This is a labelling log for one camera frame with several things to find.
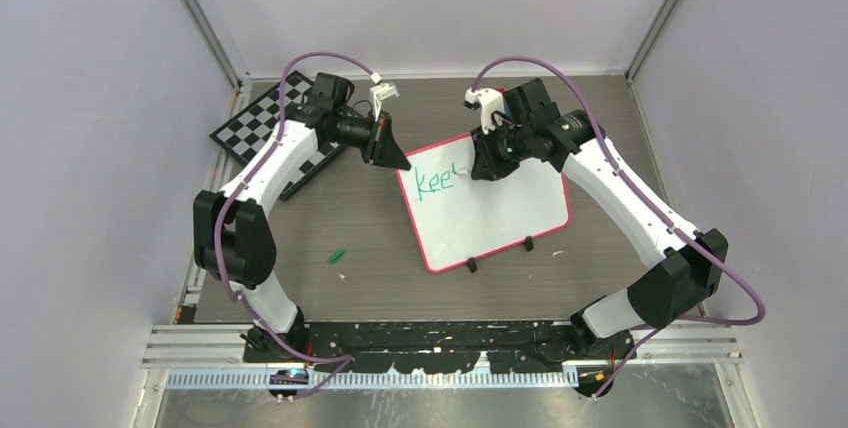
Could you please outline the whiteboard with red frame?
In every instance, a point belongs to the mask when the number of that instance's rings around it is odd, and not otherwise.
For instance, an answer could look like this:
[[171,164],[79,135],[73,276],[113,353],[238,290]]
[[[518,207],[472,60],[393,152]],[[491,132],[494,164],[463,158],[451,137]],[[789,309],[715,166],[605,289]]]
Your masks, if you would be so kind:
[[498,181],[454,174],[471,171],[468,134],[406,154],[408,171],[396,172],[424,267],[441,273],[523,244],[568,225],[565,176],[537,159]]

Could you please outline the green marker cap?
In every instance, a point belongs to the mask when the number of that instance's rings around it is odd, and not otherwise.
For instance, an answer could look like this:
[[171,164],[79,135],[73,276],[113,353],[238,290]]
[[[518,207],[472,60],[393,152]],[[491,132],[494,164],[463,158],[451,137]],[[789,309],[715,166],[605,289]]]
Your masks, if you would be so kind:
[[336,251],[334,254],[332,254],[328,258],[328,262],[331,263],[331,264],[337,263],[344,256],[344,254],[345,254],[345,250],[339,249],[338,251]]

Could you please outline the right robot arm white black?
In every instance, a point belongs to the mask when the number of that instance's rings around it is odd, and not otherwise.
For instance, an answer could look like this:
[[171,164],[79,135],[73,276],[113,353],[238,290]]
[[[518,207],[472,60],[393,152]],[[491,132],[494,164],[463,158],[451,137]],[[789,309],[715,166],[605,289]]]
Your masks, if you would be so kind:
[[677,215],[630,169],[586,108],[562,113],[539,78],[506,91],[470,88],[464,104],[480,114],[471,132],[473,179],[506,179],[530,159],[550,165],[592,197],[646,268],[630,286],[571,316],[565,330],[571,353],[596,358],[613,336],[665,328],[717,291],[717,264],[728,251],[724,235]]

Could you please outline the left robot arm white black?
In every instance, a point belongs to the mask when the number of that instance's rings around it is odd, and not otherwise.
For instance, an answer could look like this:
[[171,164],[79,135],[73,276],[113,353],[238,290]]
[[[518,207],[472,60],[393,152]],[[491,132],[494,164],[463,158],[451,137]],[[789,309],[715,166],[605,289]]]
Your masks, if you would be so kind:
[[193,201],[194,259],[221,281],[228,296],[254,320],[247,338],[280,360],[298,360],[307,346],[302,309],[274,273],[277,247],[269,217],[274,204],[303,164],[329,143],[356,148],[366,164],[408,170],[410,162],[392,133],[385,100],[398,96],[392,82],[371,77],[366,115],[349,102],[355,90],[343,77],[320,73],[299,99],[282,94],[288,106],[269,138],[233,180]]

